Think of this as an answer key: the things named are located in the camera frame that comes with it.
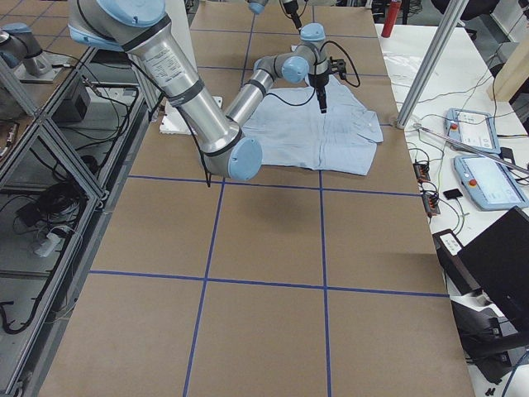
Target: cable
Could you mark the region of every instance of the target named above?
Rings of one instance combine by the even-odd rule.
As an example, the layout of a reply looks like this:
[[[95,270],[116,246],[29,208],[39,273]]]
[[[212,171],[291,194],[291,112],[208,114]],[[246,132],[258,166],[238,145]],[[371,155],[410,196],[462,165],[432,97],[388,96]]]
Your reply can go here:
[[[68,180],[66,176],[60,174],[57,171],[57,166],[59,165],[59,163],[55,164],[55,166],[52,167],[51,165],[48,165],[45,161],[43,161],[33,149],[30,149],[30,152],[37,159],[37,161],[39,161],[39,163],[41,163],[44,167],[46,167],[48,170],[51,171],[51,174],[53,175],[53,177],[57,179],[59,182],[65,182],[66,180]]]
[[[465,91],[452,91],[450,93],[440,93],[438,95],[436,95],[435,97],[433,98],[429,98],[429,99],[423,99],[422,101],[419,101],[417,103],[426,103],[426,102],[431,102],[431,101],[434,101],[438,98],[441,98],[441,97],[445,97],[447,95],[452,95],[452,94],[458,94],[458,93],[468,93],[469,91],[472,91],[473,89],[477,89],[478,87],[481,87],[482,85],[484,85],[485,83],[487,83],[493,76],[489,76],[488,78],[486,78],[486,80],[483,81],[483,83],[477,83],[475,86],[473,87],[470,87],[469,89],[465,90]]]
[[[426,162],[427,162],[427,165],[428,165],[428,168],[429,168],[430,156],[428,155],[428,153],[426,153],[423,149],[420,149],[418,147],[410,147],[410,148],[408,148],[408,151],[420,151],[421,153],[424,153],[424,155],[427,157]],[[414,161],[417,163],[417,153],[415,155],[415,160]]]
[[[518,360],[518,362],[512,368],[511,375],[509,376],[509,379],[507,380],[507,383],[505,384],[505,389],[503,389],[502,397],[505,397],[507,395],[507,390],[512,382],[512,378],[514,377],[514,374],[516,374],[517,369],[522,365],[523,361],[528,357],[529,357],[529,352],[525,352],[525,354],[520,357],[520,360]]]
[[[327,45],[327,44],[333,44],[335,45],[336,47],[338,47],[338,49],[343,52],[343,54],[347,57],[347,59],[349,60],[350,62],[350,66],[353,68],[353,71],[355,72],[355,77],[356,77],[356,81],[358,82],[357,84],[352,84],[348,79],[345,79],[346,83],[348,83],[351,87],[355,87],[355,88],[358,88],[360,86],[360,76],[358,75],[358,71],[356,70],[356,67],[355,67],[355,63],[353,62],[353,60],[351,59],[351,57],[349,56],[349,53],[344,49],[344,47],[342,47],[341,45],[339,45],[338,43],[336,43],[335,41],[333,40],[327,40],[325,43],[323,43],[322,45],[322,48],[320,50],[323,50],[323,48]]]
[[[200,148],[200,145],[198,144],[198,139],[195,134],[195,131],[191,127],[191,124],[188,122],[188,119],[186,118],[186,115],[183,112],[180,112],[180,115],[182,116],[183,121],[185,122],[185,125],[189,129],[189,132],[191,133],[191,136],[193,137],[193,141],[195,142],[195,146],[197,147],[198,153],[200,154],[200,162],[202,163],[202,167],[204,169],[204,174],[206,177],[206,185],[208,188],[212,187],[212,173],[209,172],[209,170],[206,167],[206,161],[204,160],[204,152]]]
[[[85,205],[84,196],[82,194],[80,194],[79,195],[79,211],[81,209],[84,209],[84,205]],[[72,235],[68,235],[65,238],[65,243],[64,243],[63,246],[67,246],[69,244],[72,236],[73,236],[73,234]],[[61,250],[59,258],[55,262],[55,266],[53,267],[53,269],[50,271],[50,274],[48,275],[48,278],[46,279],[46,282],[44,283],[41,291],[39,292],[39,294],[34,299],[32,299],[33,300],[33,307],[31,309],[31,313],[30,313],[30,315],[29,315],[29,317],[28,317],[28,319],[26,321],[20,322],[20,324],[21,324],[20,327],[12,328],[12,324],[14,323],[14,320],[12,320],[11,322],[7,321],[7,313],[6,313],[6,310],[4,308],[4,306],[11,306],[15,302],[14,301],[0,302],[0,319],[2,320],[2,329],[3,329],[3,331],[6,334],[8,334],[8,335],[17,335],[17,334],[19,334],[21,332],[24,332],[31,325],[31,323],[33,322],[33,319],[36,316],[36,311],[37,311],[39,305],[41,304],[41,300],[44,297],[45,292],[48,290],[48,288],[50,286],[50,283],[51,283],[51,281],[53,280],[53,278],[55,276],[55,272],[59,268],[59,265],[60,265],[60,263],[62,261],[63,255],[64,255],[64,249]]]
[[[281,102],[286,103],[286,104],[289,105],[289,106],[294,106],[294,107],[296,107],[296,106],[304,106],[304,105],[306,105],[307,103],[311,102],[311,99],[314,98],[314,94],[315,94],[315,93],[316,93],[316,89],[314,89],[314,90],[312,91],[311,96],[308,97],[308,99],[307,99],[305,102],[303,102],[303,103],[289,103],[289,102],[285,101],[284,99],[282,99],[279,95],[276,95],[275,93],[267,93],[267,94],[265,95],[265,97],[268,97],[268,96],[270,96],[270,97],[276,97],[276,98],[279,99]]]
[[[33,203],[36,201],[34,198],[32,198],[30,196],[24,196],[24,195],[15,196],[13,198],[10,198],[2,207],[0,207],[0,213],[4,209],[6,209],[6,207],[9,205],[9,203],[15,201],[16,199],[26,199],[26,200],[32,201]]]
[[[455,198],[455,202],[457,203],[457,205],[460,207],[460,210],[461,210],[461,226],[460,226],[460,230],[458,230],[458,231],[454,230],[454,234],[457,236],[461,232],[463,232],[463,227],[465,227],[465,219],[466,219],[467,214],[465,213],[465,211],[463,209],[463,206],[461,205],[461,202],[459,201],[458,198]]]
[[[461,217],[460,217],[460,214],[457,212],[457,210],[452,206],[452,204],[448,203],[447,201],[443,200],[442,198],[439,198],[439,201],[441,201],[442,203],[446,204],[448,207],[450,207],[450,209],[452,211],[454,211],[456,217],[457,217],[457,224],[455,225],[455,227],[452,229],[454,231],[454,234],[455,234],[455,231],[460,227],[460,224],[461,224]]]

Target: red bottle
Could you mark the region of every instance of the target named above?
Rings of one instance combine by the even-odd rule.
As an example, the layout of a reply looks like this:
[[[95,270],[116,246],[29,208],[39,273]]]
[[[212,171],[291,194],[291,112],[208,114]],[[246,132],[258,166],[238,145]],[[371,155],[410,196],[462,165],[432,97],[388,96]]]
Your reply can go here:
[[[388,16],[386,17],[386,22],[384,23],[384,28],[382,29],[382,37],[391,36],[391,30],[397,21],[400,4],[400,0],[391,0],[391,4],[389,4]]]

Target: white cloth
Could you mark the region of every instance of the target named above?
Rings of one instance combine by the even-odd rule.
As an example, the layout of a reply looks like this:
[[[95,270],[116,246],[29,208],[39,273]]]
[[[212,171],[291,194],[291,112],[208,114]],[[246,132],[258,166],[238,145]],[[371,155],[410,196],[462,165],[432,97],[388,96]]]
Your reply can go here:
[[[303,103],[314,88],[277,88],[271,92],[290,103]],[[336,170],[367,175],[376,142],[383,140],[375,112],[355,98],[334,76],[326,86],[327,113],[316,95],[292,107],[267,96],[243,126],[263,148],[263,164],[293,165],[311,170]]]

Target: white table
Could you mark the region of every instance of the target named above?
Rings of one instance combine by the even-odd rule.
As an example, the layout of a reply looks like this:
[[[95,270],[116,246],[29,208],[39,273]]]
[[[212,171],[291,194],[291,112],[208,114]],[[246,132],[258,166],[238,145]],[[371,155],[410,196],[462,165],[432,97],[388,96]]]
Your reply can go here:
[[[380,35],[382,25],[377,25],[376,27]],[[395,26],[389,38],[379,36],[386,67],[388,68],[388,75],[392,80],[393,94],[398,105],[406,98],[409,87],[416,75],[422,57],[427,52],[435,31],[436,28],[434,26],[406,25]],[[436,114],[444,117],[449,108],[465,108],[494,114],[494,101],[488,97],[486,92],[489,85],[493,82],[490,76],[487,65],[475,49],[465,29],[456,28],[421,96],[421,101],[434,98],[439,94],[450,94],[419,103],[413,112],[412,119],[417,120],[424,117],[421,120],[421,124],[424,127],[441,133],[444,131],[444,119],[427,115]],[[486,79],[487,81],[479,86],[475,92],[472,90],[468,93],[462,93],[473,88],[479,82],[484,82]],[[499,135],[525,134],[522,124],[516,114],[512,112],[509,103],[497,103],[495,114],[497,115],[496,129]],[[417,146],[423,149],[431,159],[440,158],[441,152],[439,150],[425,145],[418,139],[417,131],[412,131],[412,124],[411,120],[406,130],[410,147]],[[424,141],[439,148],[444,146],[444,141],[440,138],[428,136],[424,132],[421,133],[421,137]],[[528,138],[500,138],[500,145],[512,148],[517,165],[523,167],[529,162]],[[425,160],[426,157],[422,153],[417,153],[417,151],[411,152],[413,159],[416,154],[418,160]],[[458,234],[458,238],[463,244],[467,244],[500,218],[505,211],[479,211],[472,203],[466,192],[461,188],[452,167],[452,159],[460,154],[460,152],[453,151],[447,146],[444,160],[442,162],[440,160],[431,162],[430,176],[440,192],[455,188],[463,192],[464,197],[460,198],[460,203],[464,212],[468,213],[468,215],[465,216],[465,226]],[[523,189],[524,193],[529,196],[529,188]],[[450,208],[440,203],[440,209],[441,215],[435,216],[431,220],[432,233],[447,228],[454,228],[457,223],[457,217]],[[450,284],[449,292],[454,301],[467,304],[474,309],[484,309],[477,305],[475,299],[457,296],[459,295],[457,290]],[[483,396],[489,387],[495,387],[494,395],[501,396],[508,374],[503,378],[503,382],[496,386],[489,384],[476,367],[469,366],[469,372],[476,396]],[[508,397],[527,397],[528,390],[529,366],[522,366],[517,370],[509,386]]]

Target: cardboard table surface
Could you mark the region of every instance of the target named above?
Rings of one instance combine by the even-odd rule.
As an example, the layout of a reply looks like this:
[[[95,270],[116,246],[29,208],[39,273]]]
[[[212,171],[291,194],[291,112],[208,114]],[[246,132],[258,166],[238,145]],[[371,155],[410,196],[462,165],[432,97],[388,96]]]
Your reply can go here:
[[[384,128],[372,170],[264,167],[208,188],[190,137],[151,126],[41,397],[474,394],[370,11],[302,20],[357,64]],[[205,2],[192,38],[227,106],[298,35],[277,6]]]

